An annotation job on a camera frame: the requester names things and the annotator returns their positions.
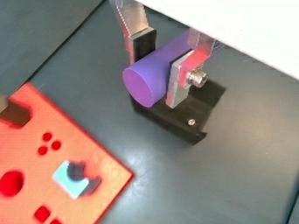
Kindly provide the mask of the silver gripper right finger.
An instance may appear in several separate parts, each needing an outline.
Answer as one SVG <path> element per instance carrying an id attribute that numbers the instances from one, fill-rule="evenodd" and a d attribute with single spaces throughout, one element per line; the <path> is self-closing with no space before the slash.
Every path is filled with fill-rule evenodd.
<path id="1" fill-rule="evenodd" d="M 191 86 L 201 88 L 209 75 L 202 70 L 211 57 L 217 40 L 195 29 L 189 30 L 187 44 L 191 50 L 171 65 L 166 104 L 175 108 L 187 98 Z"/>

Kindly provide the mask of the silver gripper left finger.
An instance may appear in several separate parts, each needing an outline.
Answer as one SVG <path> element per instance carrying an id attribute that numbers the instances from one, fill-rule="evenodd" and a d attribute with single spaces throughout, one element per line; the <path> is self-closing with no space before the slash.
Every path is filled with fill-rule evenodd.
<path id="1" fill-rule="evenodd" d="M 137 0 L 109 0 L 125 34 L 130 63 L 155 50 L 157 29 L 149 24 L 146 8 Z"/>

